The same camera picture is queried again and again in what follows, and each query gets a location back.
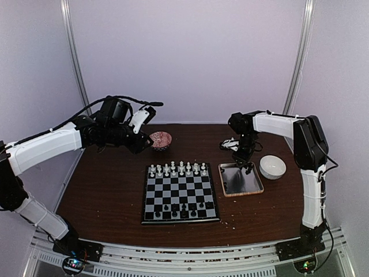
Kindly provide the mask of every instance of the white wall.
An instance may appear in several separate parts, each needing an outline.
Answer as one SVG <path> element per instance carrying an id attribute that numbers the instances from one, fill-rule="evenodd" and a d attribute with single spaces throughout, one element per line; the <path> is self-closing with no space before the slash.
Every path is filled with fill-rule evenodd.
<path id="1" fill-rule="evenodd" d="M 70 2 L 89 99 L 163 101 L 154 122 L 281 112 L 305 0 Z"/>
<path id="2" fill-rule="evenodd" d="M 0 140 L 44 131 L 82 107 L 59 0 L 2 1 L 0 38 Z M 26 190 L 53 209 L 76 154 L 29 169 L 20 176 Z M 34 227 L 10 212 L 0 222 L 0 275 L 18 277 Z"/>
<path id="3" fill-rule="evenodd" d="M 329 154 L 327 214 L 342 226 L 359 276 L 369 261 L 369 2 L 317 1 L 311 45 L 293 113 L 319 116 Z"/>

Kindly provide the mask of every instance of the cable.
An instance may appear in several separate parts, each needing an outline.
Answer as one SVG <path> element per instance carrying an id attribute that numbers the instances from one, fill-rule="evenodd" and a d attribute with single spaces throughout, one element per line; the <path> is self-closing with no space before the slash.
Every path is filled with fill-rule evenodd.
<path id="1" fill-rule="evenodd" d="M 132 97 L 129 97 L 129 96 L 124 96 L 124 95 L 115 95 L 115 96 L 106 96 L 104 98 L 100 98 L 98 100 L 95 100 L 94 102 L 92 102 L 91 104 L 87 105 L 86 107 L 84 107 L 83 109 L 81 109 L 80 111 L 78 111 L 77 113 L 75 113 L 74 115 L 72 115 L 70 118 L 68 118 L 67 120 L 65 120 L 64 122 L 60 123 L 58 126 L 50 129 L 50 130 L 47 130 L 47 131 L 43 131 L 41 133 L 38 133 L 38 134 L 34 134 L 33 136 L 30 136 L 30 137 L 26 137 L 18 142 L 16 142 L 13 146 L 15 145 L 19 145 L 21 143 L 25 143 L 26 141 L 29 141 L 29 140 L 32 140 L 32 139 L 35 139 L 39 136 L 43 136 L 44 134 L 48 134 L 48 133 L 51 133 L 52 130 L 57 130 L 61 127 L 63 127 L 64 125 L 66 125 L 68 122 L 72 121 L 73 119 L 75 119 L 77 116 L 79 116 L 81 113 L 83 113 L 84 111 L 86 111 L 87 109 L 91 108 L 92 106 L 100 103 L 100 102 L 103 102 L 105 100 L 109 100 L 109 99 L 126 99 L 126 100 L 129 100 L 129 101 L 132 101 L 132 102 L 135 102 L 135 103 L 138 103 L 138 104 L 143 104 L 143 105 L 148 105 L 148 106 L 153 106 L 153 107 L 161 107 L 164 105 L 163 102 L 147 102 L 147 101 L 141 101 L 141 100 L 137 100 L 135 98 L 132 98 Z"/>
<path id="2" fill-rule="evenodd" d="M 317 268 L 317 269 L 315 269 L 314 271 L 313 271 L 313 273 L 315 273 L 315 272 L 317 272 L 319 269 L 321 269 L 322 268 L 322 266 L 328 261 L 328 259 L 329 259 L 329 257 L 330 257 L 330 255 L 332 254 L 332 251 L 333 251 L 333 248 L 334 248 L 334 238 L 333 238 L 333 234 L 332 234 L 332 232 L 330 231 L 330 227 L 329 227 L 329 225 L 328 225 L 328 222 L 327 222 L 327 220 L 326 219 L 324 219 L 324 222 L 325 222 L 325 226 L 327 227 L 327 230 L 328 230 L 328 233 L 329 233 L 329 235 L 330 235 L 330 238 L 331 238 L 331 240 L 332 240 L 332 245 L 331 245 L 331 247 L 330 247 L 330 251 L 329 251 L 329 253 L 328 253 L 328 256 L 327 256 L 327 258 L 325 258 L 325 260 L 324 260 L 324 262 Z"/>

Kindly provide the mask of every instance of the wooden table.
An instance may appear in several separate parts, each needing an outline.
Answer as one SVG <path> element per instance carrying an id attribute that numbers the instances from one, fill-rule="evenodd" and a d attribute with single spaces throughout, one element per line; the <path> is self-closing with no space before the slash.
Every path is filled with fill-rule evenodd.
<path id="1" fill-rule="evenodd" d="M 282 137 L 259 134 L 262 152 L 252 161 L 259 167 L 265 155 L 276 155 L 287 165 L 276 181 L 261 176 L 262 194 L 225 197 L 218 165 L 233 162 L 231 152 L 219 150 L 219 142 L 236 134 L 227 125 L 148 125 L 144 131 L 172 134 L 169 150 L 146 149 L 138 155 L 125 147 L 96 147 L 84 152 L 58 208 L 81 238 L 141 246 L 201 247 L 252 244 L 297 237 L 303 215 L 300 171 Z M 221 221 L 142 226 L 145 167 L 150 164 L 210 163 Z"/>

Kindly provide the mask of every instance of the chessboard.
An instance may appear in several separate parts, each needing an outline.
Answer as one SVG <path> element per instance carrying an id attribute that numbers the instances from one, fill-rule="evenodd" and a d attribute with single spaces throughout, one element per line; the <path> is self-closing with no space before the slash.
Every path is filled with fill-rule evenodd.
<path id="1" fill-rule="evenodd" d="M 146 168 L 142 224 L 219 221 L 210 164 Z"/>

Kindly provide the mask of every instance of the robotic arm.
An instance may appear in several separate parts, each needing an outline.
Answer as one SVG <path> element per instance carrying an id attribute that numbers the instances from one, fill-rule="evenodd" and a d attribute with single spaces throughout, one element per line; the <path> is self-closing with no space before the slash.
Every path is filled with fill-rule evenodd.
<path id="1" fill-rule="evenodd" d="M 280 260 L 286 260 L 324 250 L 322 234 L 326 230 L 325 172 L 328 145 L 319 119 L 314 115 L 300 118 L 255 111 L 232 114 L 228 124 L 240 135 L 240 139 L 225 140 L 220 148 L 233 150 L 232 157 L 236 164 L 246 170 L 255 151 L 258 133 L 272 133 L 294 140 L 293 155 L 303 178 L 304 214 L 300 239 L 288 245 L 278 244 L 278 255 Z"/>
<path id="2" fill-rule="evenodd" d="M 147 103 L 162 106 L 162 103 Z M 128 110 L 131 117 L 125 121 Z M 151 138 L 140 131 L 156 114 L 146 105 L 132 114 L 130 103 L 116 97 L 104 99 L 101 109 L 91 115 L 74 117 L 56 130 L 44 132 L 18 142 L 4 144 L 0 141 L 0 206 L 2 210 L 20 214 L 51 237 L 54 250 L 76 258 L 87 256 L 88 260 L 99 261 L 100 244 L 78 239 L 78 233 L 65 219 L 50 212 L 23 188 L 18 177 L 38 163 L 68 151 L 86 148 L 96 144 L 100 149 L 106 146 L 124 145 L 137 154 L 152 145 Z"/>

